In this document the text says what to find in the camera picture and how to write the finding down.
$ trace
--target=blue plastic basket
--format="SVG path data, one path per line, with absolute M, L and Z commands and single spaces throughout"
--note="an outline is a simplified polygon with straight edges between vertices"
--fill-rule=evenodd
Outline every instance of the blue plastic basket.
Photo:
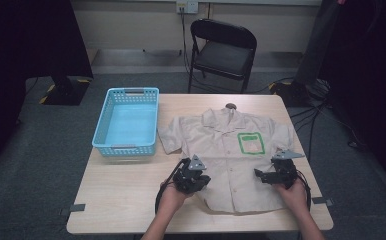
M 103 156 L 155 154 L 159 89 L 108 90 L 93 137 Z

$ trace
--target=tabletop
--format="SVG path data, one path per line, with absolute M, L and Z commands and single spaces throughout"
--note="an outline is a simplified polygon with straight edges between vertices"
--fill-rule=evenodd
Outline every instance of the tabletop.
M 175 116 L 200 115 L 208 109 L 222 109 L 234 103 L 237 110 L 292 124 L 280 97 L 276 95 L 160 94 L 158 126 L 168 126 Z M 304 153 L 294 134 L 294 149 Z M 67 230 L 72 234 L 144 233 L 155 212 L 160 183 L 180 160 L 180 152 L 166 154 L 157 136 L 156 153 L 142 157 L 103 157 L 92 149 L 74 204 L 84 211 L 72 212 Z M 321 197 L 306 157 L 294 159 L 306 177 L 312 197 Z M 326 204 L 312 204 L 311 215 L 321 230 L 333 227 Z M 196 196 L 187 199 L 175 214 L 167 233 L 265 232 L 298 230 L 288 209 L 253 214 L 215 213 Z

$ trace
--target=basket handle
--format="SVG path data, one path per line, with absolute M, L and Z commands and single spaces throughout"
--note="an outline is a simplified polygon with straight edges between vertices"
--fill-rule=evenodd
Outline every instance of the basket handle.
M 124 89 L 125 94 L 130 95 L 139 95 L 139 94 L 144 94 L 144 88 L 126 88 Z
M 120 145 L 112 145 L 111 149 L 113 150 L 128 150 L 137 148 L 135 144 L 120 144 Z

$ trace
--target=electrical outlet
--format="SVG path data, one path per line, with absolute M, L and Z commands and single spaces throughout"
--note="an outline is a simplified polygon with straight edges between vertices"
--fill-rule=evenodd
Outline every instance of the electrical outlet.
M 181 13 L 181 10 L 184 10 L 184 13 L 187 13 L 187 0 L 177 0 L 175 4 L 175 12 Z
M 187 2 L 187 13 L 197 14 L 198 10 L 199 10 L 198 2 L 194 2 L 194 1 Z
M 187 1 L 187 0 L 177 0 L 176 3 L 176 13 L 183 12 L 185 14 L 197 14 L 199 10 L 199 2 L 197 1 Z

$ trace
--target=shirt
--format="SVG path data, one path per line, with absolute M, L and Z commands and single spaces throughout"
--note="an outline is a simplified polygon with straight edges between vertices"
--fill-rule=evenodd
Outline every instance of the shirt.
M 167 154 L 197 155 L 211 177 L 197 196 L 214 211 L 255 212 L 284 208 L 280 195 L 255 176 L 254 168 L 274 171 L 271 157 L 293 145 L 293 126 L 234 109 L 209 109 L 199 116 L 174 117 L 158 128 Z

